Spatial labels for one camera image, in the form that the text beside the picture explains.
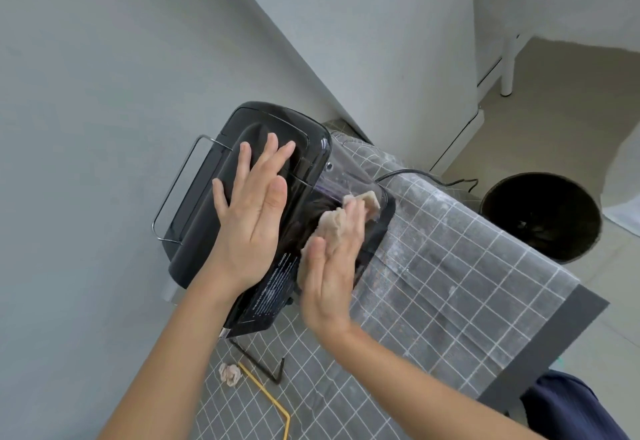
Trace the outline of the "person's right hand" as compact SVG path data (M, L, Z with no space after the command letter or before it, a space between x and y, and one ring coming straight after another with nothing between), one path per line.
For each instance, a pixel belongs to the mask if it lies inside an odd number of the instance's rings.
M364 241L364 202L352 200L344 210L347 223L340 247L332 258L326 259L320 285L313 290L302 290L301 297L303 320L326 349L351 329L349 304L355 262Z

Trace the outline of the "person's left hand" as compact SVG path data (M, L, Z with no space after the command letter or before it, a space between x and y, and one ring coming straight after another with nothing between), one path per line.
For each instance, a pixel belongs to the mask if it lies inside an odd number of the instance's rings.
M278 170L275 177L282 177L279 173L294 149L293 141L284 146L278 144L277 156L273 158L273 169ZM230 199L233 216L229 222L220 222L218 237L207 260L214 278L223 282L234 297L264 277L277 249L270 250L262 244L262 205L268 185L255 187L255 164L250 166L251 157L250 145L242 142Z

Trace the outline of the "black countertop oven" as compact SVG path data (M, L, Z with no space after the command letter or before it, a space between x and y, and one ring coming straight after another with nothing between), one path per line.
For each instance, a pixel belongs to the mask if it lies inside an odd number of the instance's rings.
M220 230L214 207L212 179L223 183L230 201L236 177L239 147L252 148L251 166L259 158L269 133L280 144L294 141L296 148L283 169L288 191L280 224L278 248L264 278L243 292L232 306L222 338L234 338L267 330L299 293L297 273L301 251L326 211L340 207L343 198L372 191L380 210L365 224L365 237L356 258L355 282L378 250L396 210L395 198L360 167L355 157L321 123L308 116L267 102L240 105L216 138L199 136L212 146L180 204L163 238L174 282L186 289L209 256Z

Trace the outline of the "beige wipe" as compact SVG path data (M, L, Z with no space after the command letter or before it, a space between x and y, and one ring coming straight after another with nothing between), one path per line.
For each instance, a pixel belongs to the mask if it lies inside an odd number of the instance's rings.
M343 198L342 204L345 206L352 200L364 202L366 222L380 217L381 205L374 191L369 190L357 196L347 194ZM296 283L300 290L303 289L309 271L308 250L310 249L312 240L315 237L322 238L325 242L325 258L332 258L335 251L340 247L342 237L346 231L346 223L347 216L343 207L338 207L335 210L325 210L321 214L316 229L301 249L301 260L296 278Z

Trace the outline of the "person's right forearm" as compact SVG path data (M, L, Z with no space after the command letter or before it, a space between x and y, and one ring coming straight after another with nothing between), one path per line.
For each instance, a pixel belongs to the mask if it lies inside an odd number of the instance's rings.
M412 440L545 440L432 378L346 318L305 323L319 343Z

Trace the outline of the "person's left forearm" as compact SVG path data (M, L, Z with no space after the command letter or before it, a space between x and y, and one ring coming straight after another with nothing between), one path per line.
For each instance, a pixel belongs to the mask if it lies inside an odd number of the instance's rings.
M198 274L97 440L188 440L213 349L246 288L216 269Z

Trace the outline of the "grey grid tablecloth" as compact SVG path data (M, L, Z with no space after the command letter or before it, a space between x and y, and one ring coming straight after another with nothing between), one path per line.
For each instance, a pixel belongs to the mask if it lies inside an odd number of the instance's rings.
M512 403L534 381L506 373L532 348L580 281L417 175L383 185L396 198L389 229L353 293L351 316L383 346L461 393ZM245 375L220 383L222 362L257 368L228 340L209 365L193 428L201 440L400 440L406 438L358 381L307 330L298 297L266 331L236 339L265 366L285 358L280 385Z

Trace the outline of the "yellow thin strip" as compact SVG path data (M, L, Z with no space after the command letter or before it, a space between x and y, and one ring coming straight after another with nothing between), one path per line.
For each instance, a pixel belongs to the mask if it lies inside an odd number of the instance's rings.
M237 366L244 373L244 375L248 379L250 379L252 381L252 383L254 383L254 385L256 385L256 387L259 388L259 390L265 395L265 397L267 397L267 399L270 401L270 403L278 410L278 412L280 413L281 417L284 420L284 432L283 432L282 440L289 440L289 431L290 431L290 428L291 428L291 414L289 413L289 411L287 411L286 408L284 408L284 406L281 403L279 403L279 401L277 401L277 399L272 394L270 394L270 392L263 385L263 383L261 383L249 371L249 369L247 369L247 367L244 364L238 362Z

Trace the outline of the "small crumpled tissue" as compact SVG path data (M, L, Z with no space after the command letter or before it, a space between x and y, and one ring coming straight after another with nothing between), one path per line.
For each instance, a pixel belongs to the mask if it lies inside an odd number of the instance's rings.
M220 383L229 388L235 388L243 377L243 371L238 364L221 362L218 367Z

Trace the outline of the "black round bin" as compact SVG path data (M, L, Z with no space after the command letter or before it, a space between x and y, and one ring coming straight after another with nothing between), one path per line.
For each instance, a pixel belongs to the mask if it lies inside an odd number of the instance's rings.
M484 195L479 214L561 265L587 254L603 227L601 210L588 191L548 172L502 179Z

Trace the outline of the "white table leg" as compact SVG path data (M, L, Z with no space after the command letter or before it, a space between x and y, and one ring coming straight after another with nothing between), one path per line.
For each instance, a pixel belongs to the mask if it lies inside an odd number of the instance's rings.
M503 40L500 78L500 95L503 97L508 97L513 92L516 57L521 50L523 40L521 34L507 36Z

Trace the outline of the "person's navy trousers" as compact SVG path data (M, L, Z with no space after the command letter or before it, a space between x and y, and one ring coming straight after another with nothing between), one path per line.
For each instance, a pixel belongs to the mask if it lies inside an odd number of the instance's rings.
M520 397L527 425L546 440L630 440L583 381L548 370Z

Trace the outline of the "black bent metal bracket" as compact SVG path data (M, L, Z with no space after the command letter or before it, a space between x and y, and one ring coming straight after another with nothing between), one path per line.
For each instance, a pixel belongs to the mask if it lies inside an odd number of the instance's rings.
M238 351L240 351L241 355L246 357L247 360L255 367L255 369L257 369L264 376L266 376L269 381L271 381L277 386L281 385L284 378L284 365L285 365L286 357L281 358L279 367L277 371L274 373L270 369L268 369L268 367L266 367L263 363L261 363L260 360L258 360L253 354L251 354L251 352L248 349L242 347L236 340L228 339L228 342L233 347L235 347Z

